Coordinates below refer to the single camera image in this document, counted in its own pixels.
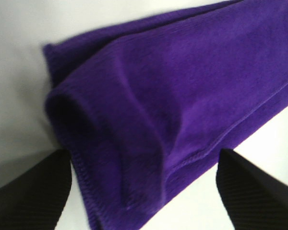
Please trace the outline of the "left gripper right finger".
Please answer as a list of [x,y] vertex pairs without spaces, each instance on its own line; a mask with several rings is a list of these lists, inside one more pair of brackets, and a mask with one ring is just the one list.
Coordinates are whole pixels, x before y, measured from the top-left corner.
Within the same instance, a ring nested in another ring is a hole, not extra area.
[[216,185],[236,230],[288,230],[288,186],[231,149],[220,152]]

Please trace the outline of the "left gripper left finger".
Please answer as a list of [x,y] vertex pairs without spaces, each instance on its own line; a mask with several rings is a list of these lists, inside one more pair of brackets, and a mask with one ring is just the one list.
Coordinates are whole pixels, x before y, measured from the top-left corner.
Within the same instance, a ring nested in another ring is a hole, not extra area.
[[0,188],[0,230],[53,230],[72,186],[71,156],[57,150]]

